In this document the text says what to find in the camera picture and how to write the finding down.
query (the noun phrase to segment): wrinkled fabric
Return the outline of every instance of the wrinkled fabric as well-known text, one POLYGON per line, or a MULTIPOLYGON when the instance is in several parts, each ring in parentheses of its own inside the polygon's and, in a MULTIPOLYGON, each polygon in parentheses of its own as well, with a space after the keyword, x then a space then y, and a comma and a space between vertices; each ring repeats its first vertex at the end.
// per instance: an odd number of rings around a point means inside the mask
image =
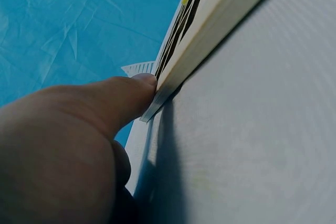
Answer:
MULTIPOLYGON (((180 0, 0 0, 0 105, 155 60, 180 0)), ((131 124, 116 140, 125 146, 131 124)))

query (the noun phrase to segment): blue fabric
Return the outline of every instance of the blue fabric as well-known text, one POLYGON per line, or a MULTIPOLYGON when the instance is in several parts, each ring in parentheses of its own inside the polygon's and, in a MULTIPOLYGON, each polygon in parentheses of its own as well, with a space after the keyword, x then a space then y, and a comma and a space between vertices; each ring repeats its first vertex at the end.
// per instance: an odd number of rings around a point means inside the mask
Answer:
MULTIPOLYGON (((0 0, 0 106, 155 60, 179 0, 0 0)), ((116 137, 125 146, 131 124, 116 137)))

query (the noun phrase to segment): gray surface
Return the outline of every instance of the gray surface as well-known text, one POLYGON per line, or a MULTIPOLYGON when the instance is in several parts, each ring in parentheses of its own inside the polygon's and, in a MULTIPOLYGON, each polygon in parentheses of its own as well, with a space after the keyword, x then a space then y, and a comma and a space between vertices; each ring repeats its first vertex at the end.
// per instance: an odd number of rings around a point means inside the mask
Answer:
POLYGON ((265 0, 153 122, 145 223, 336 223, 336 0, 265 0))

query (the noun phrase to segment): book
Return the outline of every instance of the book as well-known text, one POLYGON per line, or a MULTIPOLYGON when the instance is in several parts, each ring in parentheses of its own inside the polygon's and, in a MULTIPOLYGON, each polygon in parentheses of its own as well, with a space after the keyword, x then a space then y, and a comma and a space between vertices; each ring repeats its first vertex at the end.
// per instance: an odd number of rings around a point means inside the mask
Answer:
POLYGON ((158 54, 154 100, 140 118, 148 122, 167 98, 260 0, 181 0, 158 54))

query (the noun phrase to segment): fingernail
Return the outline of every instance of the fingernail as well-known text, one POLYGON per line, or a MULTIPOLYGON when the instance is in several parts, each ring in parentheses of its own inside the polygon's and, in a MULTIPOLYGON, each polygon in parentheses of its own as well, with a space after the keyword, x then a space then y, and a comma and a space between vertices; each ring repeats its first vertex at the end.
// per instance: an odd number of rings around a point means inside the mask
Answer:
POLYGON ((156 86, 157 84, 156 77, 150 73, 140 73, 136 76, 133 76, 132 78, 142 80, 152 86, 156 86))

